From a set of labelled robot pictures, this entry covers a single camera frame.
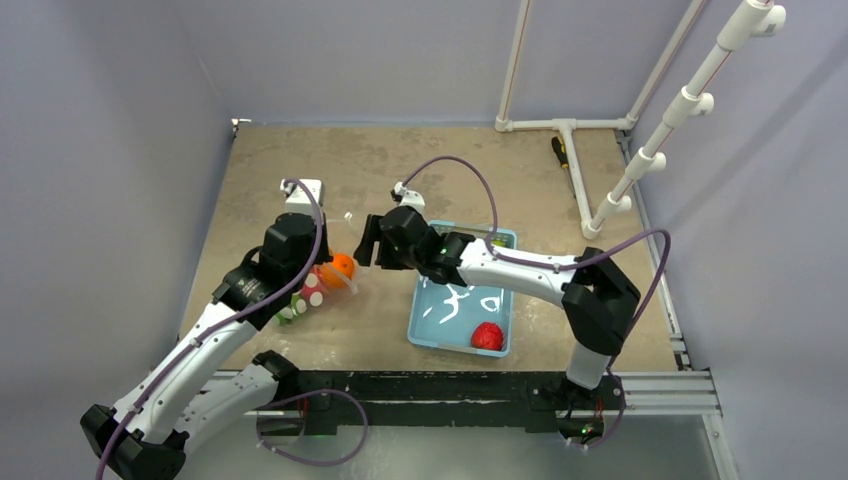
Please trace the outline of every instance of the white pvc pipe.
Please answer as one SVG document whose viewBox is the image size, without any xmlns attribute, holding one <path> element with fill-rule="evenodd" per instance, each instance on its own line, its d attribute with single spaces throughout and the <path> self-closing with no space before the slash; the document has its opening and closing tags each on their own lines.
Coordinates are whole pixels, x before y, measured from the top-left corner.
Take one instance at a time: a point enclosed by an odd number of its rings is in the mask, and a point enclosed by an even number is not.
<svg viewBox="0 0 848 480">
<path fill-rule="evenodd" d="M 657 126 L 657 129 L 654 130 L 654 133 L 651 134 L 651 137 L 648 138 L 648 141 L 645 142 L 645 146 L 642 147 L 645 149 L 645 155 L 649 157 L 653 157 L 656 155 L 657 151 L 659 151 L 663 142 L 666 141 L 671 132 L 674 129 L 665 124 L 665 122 L 660 122 Z"/>
<path fill-rule="evenodd" d="M 566 120 L 574 122 L 574 128 L 612 128 L 615 130 L 630 130 L 632 125 L 628 126 L 627 120 L 624 118 L 617 118 L 615 120 L 576 120 L 576 119 L 554 119 L 557 120 Z"/>
<path fill-rule="evenodd" d="M 642 114 L 642 109 L 645 108 L 645 104 L 650 100 L 651 95 L 653 95 L 654 90 L 656 90 L 657 85 L 662 80 L 669 64 L 671 64 L 675 53 L 677 53 L 680 45 L 683 44 L 683 40 L 686 38 L 692 25 L 695 24 L 698 15 L 701 13 L 701 9 L 706 3 L 707 0 L 692 0 L 689 2 L 689 8 L 686 9 L 686 13 L 683 14 L 683 18 L 680 19 L 680 23 L 677 24 L 674 33 L 668 39 L 665 50 L 663 50 L 663 53 L 657 60 L 657 64 L 654 65 L 651 75 L 648 76 L 648 80 L 642 87 L 642 91 L 639 92 L 639 96 L 636 97 L 636 101 L 633 103 L 633 108 L 630 109 L 630 112 L 627 113 L 627 117 L 625 118 L 632 119 L 631 121 L 635 122 L 639 118 L 639 115 Z"/>
<path fill-rule="evenodd" d="M 518 20 L 515 23 L 515 33 L 512 37 L 512 51 L 509 54 L 509 67 L 506 70 L 503 94 L 501 96 L 501 107 L 495 119 L 495 129 L 499 132 L 505 131 L 506 122 L 509 120 L 509 102 L 512 98 L 512 90 L 515 84 L 515 72 L 518 68 L 518 59 L 521 55 L 521 44 L 524 43 L 524 31 L 527 27 L 527 14 L 530 12 L 531 0 L 521 0 L 518 9 Z"/>
<path fill-rule="evenodd" d="M 618 180 L 618 183 L 615 184 L 615 187 L 610 191 L 610 196 L 616 202 L 621 200 L 621 197 L 624 196 L 624 192 L 627 191 L 630 186 L 633 185 L 633 182 L 627 177 L 621 177 Z"/>
<path fill-rule="evenodd" d="M 707 58 L 704 59 L 704 62 L 701 63 L 701 66 L 698 67 L 698 71 L 692 75 L 692 79 L 686 84 L 686 93 L 693 97 L 697 97 L 703 93 L 707 83 L 709 83 L 715 74 L 718 73 L 719 68 L 721 68 L 725 60 L 727 60 L 730 53 L 730 51 L 725 50 L 716 44 L 713 49 L 710 50 L 710 53 L 707 55 Z"/>
<path fill-rule="evenodd" d="M 507 131 L 515 130 L 556 130 L 557 124 L 553 120 L 523 120 L 509 121 Z"/>
<path fill-rule="evenodd" d="M 583 184 L 583 175 L 580 173 L 580 163 L 577 161 L 577 148 L 574 146 L 572 127 L 563 123 L 558 128 L 562 141 L 565 144 L 565 155 L 568 157 L 568 173 L 571 174 L 571 183 L 574 185 L 574 197 L 577 199 L 577 210 L 580 211 L 580 224 L 592 220 L 592 210 L 589 208 L 589 197 L 586 195 L 586 185 Z"/>
</svg>

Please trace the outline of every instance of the orange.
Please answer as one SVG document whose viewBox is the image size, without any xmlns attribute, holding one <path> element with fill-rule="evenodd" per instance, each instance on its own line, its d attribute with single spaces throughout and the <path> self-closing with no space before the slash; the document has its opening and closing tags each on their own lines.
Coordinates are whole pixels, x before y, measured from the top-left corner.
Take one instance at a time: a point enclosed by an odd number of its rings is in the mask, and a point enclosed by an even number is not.
<svg viewBox="0 0 848 480">
<path fill-rule="evenodd" d="M 349 280 L 353 279 L 353 259 L 348 257 L 343 253 L 333 254 L 333 262 L 330 263 L 339 273 L 347 277 Z M 338 274 L 334 272 L 331 268 L 328 268 L 327 265 L 321 265 L 321 277 L 324 280 L 324 283 L 328 287 L 332 288 L 345 288 L 347 284 L 344 280 L 339 278 Z"/>
</svg>

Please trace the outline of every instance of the pvc pipe joint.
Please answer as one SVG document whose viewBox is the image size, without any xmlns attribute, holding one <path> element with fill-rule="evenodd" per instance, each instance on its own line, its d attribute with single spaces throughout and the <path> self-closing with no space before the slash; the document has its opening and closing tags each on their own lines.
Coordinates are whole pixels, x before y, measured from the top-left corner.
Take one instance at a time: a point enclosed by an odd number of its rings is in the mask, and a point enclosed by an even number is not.
<svg viewBox="0 0 848 480">
<path fill-rule="evenodd" d="M 771 4 L 763 5 L 760 0 L 743 0 L 721 29 L 716 43 L 729 52 L 738 49 L 748 41 L 773 7 Z"/>
<path fill-rule="evenodd" d="M 647 172 L 659 172 L 663 170 L 665 164 L 665 154 L 657 152 L 653 157 L 649 157 L 645 155 L 645 149 L 643 147 L 636 152 L 636 155 L 627 164 L 627 167 L 624 169 L 624 176 L 635 182 Z"/>
<path fill-rule="evenodd" d="M 501 117 L 495 117 L 495 131 L 501 133 L 512 131 L 512 121 L 504 120 Z"/>
<path fill-rule="evenodd" d="M 600 228 L 592 228 L 592 222 L 581 222 L 580 227 L 583 229 L 583 237 L 586 240 L 593 240 L 601 233 Z"/>
<path fill-rule="evenodd" d="M 709 93 L 694 96 L 686 91 L 686 87 L 683 87 L 663 113 L 663 123 L 671 128 L 677 128 L 683 125 L 687 117 L 708 115 L 713 111 L 714 105 L 715 99 Z"/>
<path fill-rule="evenodd" d="M 630 200 L 629 195 L 624 195 L 621 197 L 619 201 L 615 201 L 612 199 L 612 192 L 608 193 L 604 198 L 604 201 L 601 202 L 601 205 L 598 207 L 598 213 L 595 214 L 595 218 L 607 218 L 611 217 L 615 213 L 624 213 L 630 211 L 630 208 L 633 206 L 633 201 Z"/>
<path fill-rule="evenodd" d="M 774 5 L 771 7 L 766 18 L 760 20 L 760 23 L 754 27 L 752 37 L 771 37 L 783 29 L 786 24 L 786 9 L 782 5 Z"/>
</svg>

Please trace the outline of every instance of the small white object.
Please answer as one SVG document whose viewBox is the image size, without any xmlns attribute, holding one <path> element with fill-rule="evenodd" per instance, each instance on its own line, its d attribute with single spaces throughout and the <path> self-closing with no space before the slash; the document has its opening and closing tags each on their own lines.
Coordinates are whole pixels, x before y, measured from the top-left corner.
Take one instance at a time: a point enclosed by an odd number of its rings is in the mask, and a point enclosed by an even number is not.
<svg viewBox="0 0 848 480">
<path fill-rule="evenodd" d="M 318 205 L 323 207 L 324 182 L 315 179 L 303 179 L 301 182 L 303 182 L 303 184 L 309 189 L 309 192 L 315 198 L 315 201 L 318 202 Z M 304 192 L 303 189 L 293 183 L 286 185 L 286 181 L 283 180 L 280 183 L 280 190 L 285 192 L 288 196 L 288 198 L 286 198 L 286 212 L 302 213 L 314 218 L 312 204 L 309 203 L 309 197 L 306 196 L 306 192 Z"/>
<path fill-rule="evenodd" d="M 304 281 L 304 284 L 309 288 L 315 288 L 315 285 L 318 285 L 318 276 L 314 273 L 309 273 L 306 276 L 306 281 Z"/>
<path fill-rule="evenodd" d="M 403 185 L 403 182 L 397 182 L 395 188 L 392 189 L 395 195 L 401 197 L 398 206 L 409 206 L 415 209 L 420 214 L 424 214 L 424 197 L 415 190 L 410 190 Z"/>
<path fill-rule="evenodd" d="M 571 352 L 571 361 L 565 370 L 565 377 L 583 388 L 594 390 L 601 383 L 610 358 L 608 355 L 593 352 L 578 342 Z"/>
<path fill-rule="evenodd" d="M 309 296 L 309 304 L 313 307 L 320 307 L 324 303 L 324 295 L 321 292 L 315 292 Z"/>
</svg>

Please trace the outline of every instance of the white bracket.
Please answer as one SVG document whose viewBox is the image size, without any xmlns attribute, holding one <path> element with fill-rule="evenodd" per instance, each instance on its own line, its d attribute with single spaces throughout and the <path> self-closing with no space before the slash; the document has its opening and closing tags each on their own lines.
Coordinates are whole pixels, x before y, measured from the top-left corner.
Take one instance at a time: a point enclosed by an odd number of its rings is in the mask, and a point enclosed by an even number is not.
<svg viewBox="0 0 848 480">
<path fill-rule="evenodd" d="M 424 215 L 424 197 L 422 197 L 420 193 L 406 188 L 406 186 L 403 185 L 403 182 L 396 183 L 395 188 L 392 189 L 392 193 L 396 198 L 400 198 L 398 206 L 412 207 L 418 213 Z"/>
<path fill-rule="evenodd" d="M 304 179 L 301 180 L 306 188 L 309 189 L 309 192 L 312 193 L 312 196 L 318 202 L 318 205 L 324 206 L 324 182 L 321 180 L 315 179 Z M 303 191 L 300 187 L 293 183 L 286 184 L 286 181 L 283 180 L 280 182 L 280 191 L 286 194 L 286 212 L 288 213 L 302 213 L 304 215 L 313 216 L 312 204 L 309 203 L 309 197 L 306 196 L 306 192 Z"/>
</svg>

